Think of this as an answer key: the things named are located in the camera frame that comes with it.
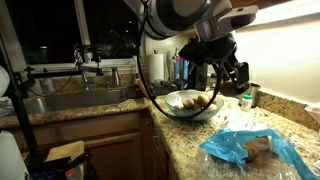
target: dark window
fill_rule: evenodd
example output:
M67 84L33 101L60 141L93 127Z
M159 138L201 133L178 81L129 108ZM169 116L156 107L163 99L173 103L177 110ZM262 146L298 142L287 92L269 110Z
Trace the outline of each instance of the dark window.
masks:
M84 0L92 45L106 46L103 58L131 58L138 38L138 19L122 0Z
M81 44L73 0L6 0L27 64L74 62Z

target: food in bowl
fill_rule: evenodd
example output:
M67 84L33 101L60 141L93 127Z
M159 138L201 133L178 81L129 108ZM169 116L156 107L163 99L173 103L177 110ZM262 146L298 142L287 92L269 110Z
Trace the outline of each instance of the food in bowl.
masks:
M210 101L212 95L196 90L175 91L166 96L166 104L176 116L189 116L203 109ZM205 121L216 115L223 107L224 101L217 96L214 102L192 121Z

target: stainless steel sink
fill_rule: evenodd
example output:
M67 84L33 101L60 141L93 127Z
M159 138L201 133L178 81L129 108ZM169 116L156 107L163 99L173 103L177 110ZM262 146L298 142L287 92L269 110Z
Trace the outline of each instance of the stainless steel sink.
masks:
M126 90L121 89L41 97L26 103L25 106L28 114L34 114L117 104L125 101L126 99Z

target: kitchen counter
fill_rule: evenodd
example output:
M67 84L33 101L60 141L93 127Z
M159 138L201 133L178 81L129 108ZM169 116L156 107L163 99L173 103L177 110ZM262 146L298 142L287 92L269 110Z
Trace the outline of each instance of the kitchen counter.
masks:
M180 179L198 180L207 179L205 174L208 173L203 173L201 170L201 163L199 163L199 160L201 160L199 156L199 144L222 127L225 119L225 112L227 110L239 109L237 99L224 99L225 105L222 110L215 117L203 123L171 120L159 112L152 103L145 98L129 99L116 105L96 106L50 112L46 114L32 114L29 115L29 119L32 125L41 125L94 116L138 111L148 108L154 120L155 129L164 142L169 157ZM164 97L158 97L157 101L162 108L168 110L164 102ZM312 166L313 162L320 160L320 140L316 131L258 107L251 109L247 114L253 116L257 123L265 124L270 128L276 128L285 136L290 137L292 142L295 143L297 152L300 154L307 166L313 172L320 173L319 170ZM18 126L16 117L1 117L1 128L14 128ZM218 169L213 170L215 171L214 173L219 173L220 176L217 177L218 179L230 178L228 172L233 172L233 174L238 173L240 175L240 171L237 167L233 167L233 169L223 169L227 166L223 166L224 162L221 163L221 168L219 168L219 171L221 172L217 172Z

